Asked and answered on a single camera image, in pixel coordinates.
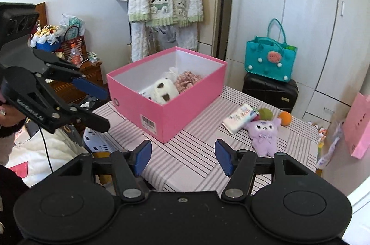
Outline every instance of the person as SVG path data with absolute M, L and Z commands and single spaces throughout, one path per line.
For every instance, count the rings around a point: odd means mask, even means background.
M 25 124 L 25 118 L 11 105 L 0 106 L 0 244 L 16 245 L 22 240 L 13 217 L 13 207 L 28 187 L 5 165 L 14 147 L 15 133 Z

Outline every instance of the purple stuffed animal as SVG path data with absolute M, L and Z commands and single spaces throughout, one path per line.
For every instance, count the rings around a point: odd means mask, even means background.
M 258 156 L 274 157 L 278 151 L 276 136 L 280 123 L 281 119 L 275 118 L 272 121 L 253 121 L 244 125 L 243 128 L 248 130 Z

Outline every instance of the orange ball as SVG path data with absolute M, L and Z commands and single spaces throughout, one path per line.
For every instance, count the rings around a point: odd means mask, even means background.
M 290 124 L 290 122 L 292 122 L 292 115 L 287 111 L 282 111 L 279 114 L 279 118 L 281 119 L 281 125 L 283 126 L 287 126 Z

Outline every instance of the person's hand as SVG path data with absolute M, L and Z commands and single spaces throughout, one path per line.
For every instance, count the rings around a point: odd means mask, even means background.
M 6 104 L 0 106 L 0 125 L 12 127 L 24 119 L 25 115 L 15 107 Z

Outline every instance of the pink paper bag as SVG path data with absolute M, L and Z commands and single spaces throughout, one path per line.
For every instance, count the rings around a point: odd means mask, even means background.
M 350 154 L 361 159 L 370 145 L 370 95 L 357 94 L 343 132 Z

